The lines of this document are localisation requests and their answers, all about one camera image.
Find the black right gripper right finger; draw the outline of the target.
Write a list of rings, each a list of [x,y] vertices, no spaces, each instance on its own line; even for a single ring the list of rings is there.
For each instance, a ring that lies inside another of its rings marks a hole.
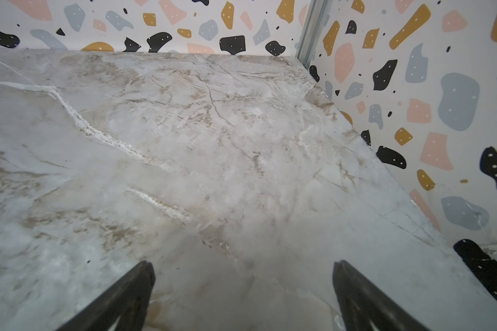
[[[427,329],[345,260],[334,263],[332,282],[347,330]]]

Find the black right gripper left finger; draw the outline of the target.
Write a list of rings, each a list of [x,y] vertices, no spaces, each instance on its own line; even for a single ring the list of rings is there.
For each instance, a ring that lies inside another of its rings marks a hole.
[[[59,329],[141,330],[154,285],[153,264],[141,261]]]

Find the aluminium right corner post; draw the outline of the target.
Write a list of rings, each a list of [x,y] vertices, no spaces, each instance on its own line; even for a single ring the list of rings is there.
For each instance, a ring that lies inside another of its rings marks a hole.
[[[309,68],[316,52],[316,45],[322,32],[324,18],[330,7],[330,0],[313,0],[309,5],[296,52],[296,58],[306,69]]]

